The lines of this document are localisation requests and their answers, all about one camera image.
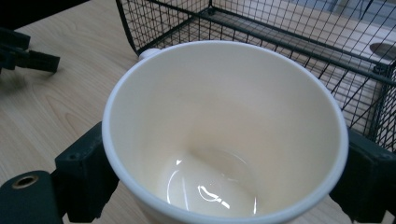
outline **metal grommet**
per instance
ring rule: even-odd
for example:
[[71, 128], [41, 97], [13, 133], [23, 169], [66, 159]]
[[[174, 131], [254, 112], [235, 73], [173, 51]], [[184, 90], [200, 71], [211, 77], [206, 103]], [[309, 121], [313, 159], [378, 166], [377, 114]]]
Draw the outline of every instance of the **metal grommet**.
[[12, 184], [14, 189], [24, 189], [33, 185], [38, 180], [38, 175], [26, 175], [18, 179]]

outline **wooden table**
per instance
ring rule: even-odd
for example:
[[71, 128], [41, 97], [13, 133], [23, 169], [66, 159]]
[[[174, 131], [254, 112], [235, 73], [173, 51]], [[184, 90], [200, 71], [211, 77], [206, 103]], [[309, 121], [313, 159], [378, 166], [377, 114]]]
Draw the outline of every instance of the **wooden table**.
[[[52, 172], [54, 158], [102, 119], [112, 88], [137, 62], [115, 1], [91, 0], [17, 31], [32, 37], [30, 49], [61, 61], [54, 75], [24, 68], [0, 75], [0, 185], [28, 171]], [[149, 221], [120, 183], [94, 223]], [[350, 221], [327, 197], [292, 223]]]

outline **black plastic holder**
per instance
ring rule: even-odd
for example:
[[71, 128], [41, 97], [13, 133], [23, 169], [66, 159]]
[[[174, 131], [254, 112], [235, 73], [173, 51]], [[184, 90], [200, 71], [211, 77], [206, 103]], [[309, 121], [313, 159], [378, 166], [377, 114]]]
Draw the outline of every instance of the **black plastic holder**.
[[51, 73], [58, 70], [58, 56], [28, 50], [30, 36], [0, 27], [0, 73], [2, 68], [14, 70], [16, 66]]
[[92, 222], [117, 188], [102, 143], [101, 122], [56, 159], [56, 170], [32, 171], [0, 188], [1, 224]]
[[[396, 215], [396, 155], [349, 130], [346, 169], [330, 196], [351, 218], [379, 223]], [[33, 171], [0, 188], [0, 223], [92, 222], [99, 218], [119, 179], [102, 142], [101, 122], [56, 159], [52, 174]]]

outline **white cup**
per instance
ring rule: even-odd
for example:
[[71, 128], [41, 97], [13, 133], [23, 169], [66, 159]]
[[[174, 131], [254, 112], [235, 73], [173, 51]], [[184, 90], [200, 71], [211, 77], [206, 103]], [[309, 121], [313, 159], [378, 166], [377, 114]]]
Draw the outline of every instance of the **white cup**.
[[341, 110], [319, 80], [270, 50], [228, 41], [163, 49], [132, 67], [103, 117], [106, 155], [163, 223], [282, 223], [334, 187]]

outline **black wire rack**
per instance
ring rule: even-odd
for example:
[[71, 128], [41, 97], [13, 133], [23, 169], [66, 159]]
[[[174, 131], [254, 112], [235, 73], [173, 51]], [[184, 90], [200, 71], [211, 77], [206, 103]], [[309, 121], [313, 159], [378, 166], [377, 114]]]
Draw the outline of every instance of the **black wire rack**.
[[347, 126], [396, 151], [395, 0], [116, 0], [136, 54], [232, 40], [289, 57], [313, 73]]

